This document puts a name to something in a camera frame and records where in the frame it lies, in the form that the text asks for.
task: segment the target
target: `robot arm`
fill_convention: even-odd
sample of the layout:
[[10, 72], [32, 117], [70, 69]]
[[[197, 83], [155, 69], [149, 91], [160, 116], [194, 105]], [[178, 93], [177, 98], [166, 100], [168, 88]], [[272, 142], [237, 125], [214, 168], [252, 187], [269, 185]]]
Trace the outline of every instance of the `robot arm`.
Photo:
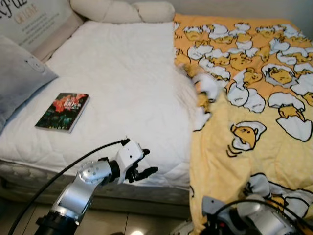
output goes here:
[[[264, 202], [262, 196], [252, 194], [247, 199]], [[217, 212], [224, 202], [205, 196], [202, 201], [202, 214], [208, 216]], [[217, 217], [223, 226], [219, 234], [246, 235], [252, 234], [253, 228], [258, 235], [297, 235], [296, 228], [276, 210], [260, 203], [243, 202], [237, 208], [227, 208]]]
[[75, 180], [70, 183], [53, 204], [48, 215], [39, 218], [40, 226], [36, 235], [72, 235], [80, 225], [90, 206], [92, 195], [99, 185], [106, 185], [119, 177], [118, 184], [128, 179], [147, 178], [157, 172], [157, 167], [139, 173], [136, 168], [149, 150], [141, 149], [138, 143], [129, 141], [117, 153], [116, 159], [108, 158], [84, 163], [78, 170]]

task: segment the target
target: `bed sheet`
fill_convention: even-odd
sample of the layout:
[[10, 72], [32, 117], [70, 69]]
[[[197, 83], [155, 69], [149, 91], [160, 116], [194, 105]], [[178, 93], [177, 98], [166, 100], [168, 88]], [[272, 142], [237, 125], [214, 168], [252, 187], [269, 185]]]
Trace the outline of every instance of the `bed sheet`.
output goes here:
[[[159, 168], [134, 185], [188, 188], [195, 95], [174, 65], [172, 23], [86, 22], [47, 65], [59, 78], [37, 91], [7, 122], [0, 135], [1, 160], [58, 172], [87, 152], [127, 136], [150, 149], [139, 171]], [[67, 92], [90, 95], [72, 132], [36, 129], [55, 97]], [[120, 147], [101, 150], [88, 160], [114, 159]]]
[[194, 232], [204, 229], [205, 195], [231, 202], [258, 193], [312, 216], [312, 42], [282, 19], [176, 14], [174, 27], [176, 64], [198, 93]]

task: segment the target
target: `white cushion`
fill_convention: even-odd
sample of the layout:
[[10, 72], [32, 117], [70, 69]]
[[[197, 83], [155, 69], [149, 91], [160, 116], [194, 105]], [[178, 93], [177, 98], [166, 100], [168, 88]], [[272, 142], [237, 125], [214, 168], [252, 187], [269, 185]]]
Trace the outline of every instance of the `white cushion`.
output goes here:
[[106, 23], [138, 23], [142, 22], [136, 8], [124, 1], [111, 1], [104, 19], [101, 22]]
[[136, 2], [133, 6], [138, 10], [142, 20], [147, 23], [170, 22], [175, 15], [173, 5], [168, 2]]
[[70, 0], [70, 6], [77, 13], [101, 22], [107, 13], [111, 0]]
[[97, 22], [158, 23], [174, 18], [174, 7], [168, 2], [138, 2], [133, 5], [117, 0], [70, 0], [77, 13]]

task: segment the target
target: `black cable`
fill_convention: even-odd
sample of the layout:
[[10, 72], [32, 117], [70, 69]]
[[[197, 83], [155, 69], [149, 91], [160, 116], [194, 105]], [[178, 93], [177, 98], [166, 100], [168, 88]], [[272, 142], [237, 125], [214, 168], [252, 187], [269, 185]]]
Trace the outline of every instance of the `black cable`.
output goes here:
[[14, 230], [16, 229], [17, 224], [19, 223], [19, 221], [21, 220], [21, 218], [23, 217], [23, 215], [25, 214], [25, 212], [29, 209], [29, 207], [31, 206], [31, 204], [34, 203], [34, 201], [39, 197], [40, 194], [42, 194], [43, 191], [46, 190], [47, 187], [49, 187], [57, 178], [59, 178], [61, 175], [63, 175], [67, 170], [69, 170], [71, 167], [73, 167], [74, 165], [76, 165], [77, 163], [79, 163], [80, 161], [82, 161], [83, 159], [85, 159], [86, 157], [88, 157], [89, 155], [103, 149], [106, 147], [109, 147], [111, 145], [115, 145], [118, 143], [124, 143], [127, 140], [121, 140], [121, 141], [116, 141], [113, 143], [109, 143], [106, 144], [104, 146], [101, 146], [89, 153], [87, 153], [86, 155], [82, 156], [81, 158], [77, 159], [76, 161], [74, 161], [72, 164], [68, 165], [66, 168], [64, 168], [62, 171], [60, 171], [59, 173], [57, 173], [55, 176], [53, 176], [44, 186], [41, 187], [40, 190], [38, 190], [36, 192], [36, 194], [29, 200], [28, 204], [24, 207], [24, 209], [20, 212], [20, 214], [18, 215], [18, 217], [15, 219], [14, 223], [11, 226], [11, 229], [8, 233], [8, 235], [12, 235]]
[[[284, 205], [274, 201], [274, 200], [269, 200], [279, 206], [281, 206], [282, 208], [284, 208], [286, 211], [288, 211], [291, 215], [293, 215], [297, 220], [299, 220], [300, 222], [302, 222], [304, 225], [306, 225], [311, 231], [312, 231], [312, 227], [311, 225], [309, 225], [303, 218], [301, 218], [300, 216], [298, 216], [296, 213], [294, 213], [292, 210], [286, 208]], [[260, 200], [255, 200], [255, 199], [243, 199], [243, 200], [236, 200], [236, 201], [233, 201], [233, 202], [230, 202], [224, 206], [222, 206], [221, 208], [219, 208], [214, 214], [213, 214], [213, 222], [216, 223], [217, 221], [217, 216], [222, 212], [224, 211], [225, 209], [227, 209], [228, 207], [231, 207], [232, 205], [235, 205], [235, 204], [239, 204], [239, 203], [243, 203], [243, 202], [254, 202], [254, 203], [259, 203], [259, 204], [263, 204], [263, 205], [266, 205], [268, 207], [271, 207], [272, 209], [274, 209], [275, 211], [277, 211], [278, 213], [282, 213], [291, 223], [294, 224], [294, 221], [289, 217], [287, 216], [285, 213], [283, 213], [281, 210], [279, 210], [277, 207], [275, 207], [274, 205], [268, 203], [268, 202], [265, 202], [265, 201], [260, 201]]]

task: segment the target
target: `wall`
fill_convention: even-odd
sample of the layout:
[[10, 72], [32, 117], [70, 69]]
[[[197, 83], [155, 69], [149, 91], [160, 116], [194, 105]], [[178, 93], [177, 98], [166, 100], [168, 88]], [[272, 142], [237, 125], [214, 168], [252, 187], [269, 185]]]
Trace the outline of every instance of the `wall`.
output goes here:
[[[150, 0], [126, 0], [133, 3]], [[313, 0], [166, 0], [183, 14], [286, 18], [313, 40]]]

